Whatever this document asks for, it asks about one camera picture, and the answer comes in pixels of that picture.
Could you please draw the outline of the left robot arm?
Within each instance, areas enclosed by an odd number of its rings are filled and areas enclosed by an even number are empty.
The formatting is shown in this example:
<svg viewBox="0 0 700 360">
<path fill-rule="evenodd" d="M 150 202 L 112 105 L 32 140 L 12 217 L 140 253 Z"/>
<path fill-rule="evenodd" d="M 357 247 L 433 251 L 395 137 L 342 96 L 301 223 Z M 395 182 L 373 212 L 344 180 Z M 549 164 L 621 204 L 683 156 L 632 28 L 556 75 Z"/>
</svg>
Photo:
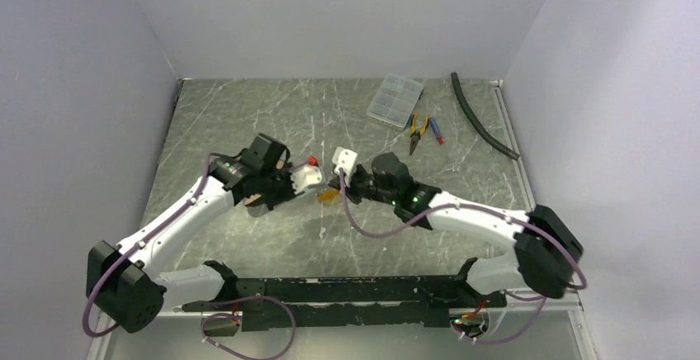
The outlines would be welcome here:
<svg viewBox="0 0 700 360">
<path fill-rule="evenodd" d="M 196 181 L 169 208 L 117 244 L 100 241 L 88 253 L 83 332 L 100 338 L 121 328 L 135 333 L 162 309 L 204 303 L 226 310 L 240 300 L 239 279 L 224 263 L 180 271 L 166 266 L 193 236 L 246 199 L 271 211 L 308 192 L 306 164 L 259 133 L 235 155 L 209 153 Z"/>
</svg>

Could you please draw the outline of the orange transparent sunglasses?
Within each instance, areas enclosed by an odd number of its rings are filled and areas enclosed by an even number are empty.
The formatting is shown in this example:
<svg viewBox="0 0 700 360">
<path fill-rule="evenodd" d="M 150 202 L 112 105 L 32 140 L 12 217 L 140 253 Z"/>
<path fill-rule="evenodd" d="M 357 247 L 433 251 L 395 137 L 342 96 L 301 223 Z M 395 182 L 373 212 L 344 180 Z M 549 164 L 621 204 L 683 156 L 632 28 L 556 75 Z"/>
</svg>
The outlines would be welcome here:
<svg viewBox="0 0 700 360">
<path fill-rule="evenodd" d="M 324 205 L 332 204 L 334 200 L 339 196 L 340 191 L 332 187 L 320 188 L 316 192 L 316 199 L 318 202 Z"/>
</svg>

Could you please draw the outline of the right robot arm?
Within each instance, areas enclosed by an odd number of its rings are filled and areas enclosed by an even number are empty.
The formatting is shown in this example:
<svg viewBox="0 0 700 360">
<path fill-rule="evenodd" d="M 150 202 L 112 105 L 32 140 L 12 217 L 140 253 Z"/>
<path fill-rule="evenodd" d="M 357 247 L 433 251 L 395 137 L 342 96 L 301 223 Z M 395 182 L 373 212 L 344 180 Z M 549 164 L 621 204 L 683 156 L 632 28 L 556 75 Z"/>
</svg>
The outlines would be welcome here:
<svg viewBox="0 0 700 360">
<path fill-rule="evenodd" d="M 496 258 L 472 258 L 461 267 L 454 295 L 464 306 L 497 291 L 528 287 L 560 299 L 568 290 L 587 286 L 579 267 L 584 247 L 548 206 L 523 211 L 467 201 L 417 181 L 393 153 L 375 157 L 371 168 L 364 169 L 356 152 L 338 147 L 332 162 L 331 185 L 340 190 L 345 208 L 363 200 L 380 202 L 392 206 L 403 223 L 366 236 L 381 239 L 421 227 L 469 235 L 504 251 Z"/>
</svg>

